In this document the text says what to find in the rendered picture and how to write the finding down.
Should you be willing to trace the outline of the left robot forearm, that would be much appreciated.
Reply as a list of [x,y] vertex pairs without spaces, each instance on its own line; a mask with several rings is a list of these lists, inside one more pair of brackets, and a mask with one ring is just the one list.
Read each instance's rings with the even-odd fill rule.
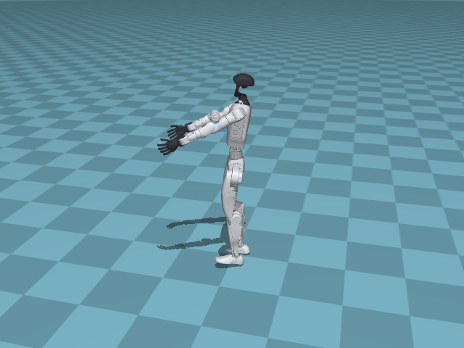
[[200,138],[205,138],[206,136],[210,135],[215,130],[215,125],[213,123],[208,123],[204,127],[200,127],[193,132],[188,132],[184,138],[179,139],[181,145],[186,145],[187,143],[193,142]]

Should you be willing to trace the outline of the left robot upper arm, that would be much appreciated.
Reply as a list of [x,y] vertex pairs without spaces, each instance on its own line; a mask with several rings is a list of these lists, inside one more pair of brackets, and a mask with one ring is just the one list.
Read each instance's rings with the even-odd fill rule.
[[232,111],[230,111],[226,116],[220,118],[218,123],[215,124],[213,122],[208,122],[208,123],[213,123],[215,125],[215,130],[211,134],[217,133],[218,131],[221,131],[222,129],[228,127],[229,125],[243,120],[244,116],[246,115],[247,114],[242,107],[241,108],[237,107],[233,109]]

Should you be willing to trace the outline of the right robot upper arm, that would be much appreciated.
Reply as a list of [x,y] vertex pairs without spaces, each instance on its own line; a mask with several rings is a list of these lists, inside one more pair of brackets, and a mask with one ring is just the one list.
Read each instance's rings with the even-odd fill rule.
[[[237,100],[239,100],[239,99],[237,99]],[[237,101],[237,100],[235,100],[235,101]],[[234,101],[234,102],[235,102],[235,101]],[[232,103],[232,104],[233,104],[233,103]],[[211,120],[214,121],[214,122],[218,122],[220,118],[226,116],[226,115],[228,114],[229,109],[231,108],[231,105],[232,105],[232,104],[230,104],[230,105],[228,105],[227,107],[225,107],[225,108],[223,109],[222,112],[219,112],[219,111],[217,111],[217,110],[211,111],[211,113],[210,113],[210,118],[211,118]]]

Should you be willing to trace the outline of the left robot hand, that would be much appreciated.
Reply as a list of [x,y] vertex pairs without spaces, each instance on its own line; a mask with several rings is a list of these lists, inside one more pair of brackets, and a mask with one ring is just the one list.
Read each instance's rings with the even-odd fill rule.
[[[176,140],[174,140],[174,139],[169,140],[169,139],[161,138],[161,139],[160,139],[161,141],[167,141],[167,142],[166,142],[165,144],[158,144],[158,146],[164,146],[164,147],[158,148],[158,149],[159,149],[159,150],[165,149],[165,150],[163,150],[163,151],[160,151],[161,153],[163,153],[163,155],[167,155],[167,154],[169,154],[169,153],[171,153],[171,152],[174,152],[174,151],[178,148],[178,146],[179,146],[179,147],[182,147],[182,145],[181,145],[179,139],[182,139],[182,138],[184,138],[184,137],[185,137],[185,136],[180,136],[180,137],[178,137]],[[165,146],[165,145],[166,145],[166,146]],[[185,145],[183,145],[183,146],[185,146]],[[166,148],[167,148],[167,149],[166,149]],[[169,151],[168,151],[168,150],[169,150]],[[167,151],[168,151],[168,152],[167,152]],[[166,152],[166,153],[164,153],[164,152]]]

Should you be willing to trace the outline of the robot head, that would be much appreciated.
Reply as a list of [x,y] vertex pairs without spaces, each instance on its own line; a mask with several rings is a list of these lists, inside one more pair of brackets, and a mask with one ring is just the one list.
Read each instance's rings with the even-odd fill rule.
[[[236,84],[236,90],[235,90],[234,96],[238,96],[239,100],[241,100],[243,102],[243,104],[245,104],[247,106],[248,105],[250,106],[250,103],[247,100],[247,95],[240,93],[239,92],[239,87],[241,86],[242,88],[246,88],[247,86],[253,86],[254,85],[254,78],[251,75],[242,73],[242,74],[235,75],[233,77],[233,81]],[[239,100],[236,103],[239,103]],[[242,103],[240,103],[240,104],[242,104]]]

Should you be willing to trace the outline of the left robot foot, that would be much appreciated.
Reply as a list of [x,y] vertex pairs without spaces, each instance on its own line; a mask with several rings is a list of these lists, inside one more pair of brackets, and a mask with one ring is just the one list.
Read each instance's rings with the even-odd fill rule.
[[232,256],[233,256],[232,254],[227,254],[224,256],[216,257],[215,261],[219,263],[223,263],[223,264],[238,264],[238,265],[244,264],[244,258],[242,255],[239,254],[239,257],[237,256],[238,258],[234,258]]

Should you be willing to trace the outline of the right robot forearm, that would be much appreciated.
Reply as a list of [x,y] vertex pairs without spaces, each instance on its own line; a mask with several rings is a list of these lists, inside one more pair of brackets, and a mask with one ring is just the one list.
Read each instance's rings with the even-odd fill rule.
[[212,122],[210,113],[199,120],[195,120],[192,124],[187,125],[187,128],[189,131],[192,131],[194,129],[199,129],[201,126],[204,127],[208,122]]

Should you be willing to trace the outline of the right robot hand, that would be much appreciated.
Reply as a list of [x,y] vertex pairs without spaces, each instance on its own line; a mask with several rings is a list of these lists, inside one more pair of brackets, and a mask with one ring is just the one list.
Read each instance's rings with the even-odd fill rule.
[[[174,140],[176,140],[178,137],[183,136],[183,135],[186,133],[186,131],[187,131],[187,132],[194,131],[195,129],[194,129],[194,130],[191,130],[191,131],[188,130],[187,125],[190,125],[190,124],[192,124],[192,123],[187,123],[187,124],[185,124],[184,126],[182,126],[182,125],[171,125],[171,126],[170,126],[171,128],[172,128],[172,127],[177,127],[177,128],[174,128],[174,129],[172,129],[172,130],[169,130],[167,133],[169,133],[169,132],[171,132],[171,131],[174,131],[174,132],[170,133],[170,134],[168,135],[168,137],[171,136],[171,135],[173,135],[174,133],[176,133],[175,135],[173,135],[173,136],[170,137],[170,139],[171,139],[171,138],[173,138],[173,137],[176,136],[176,137],[174,138]],[[177,136],[177,135],[178,135],[178,136]]]

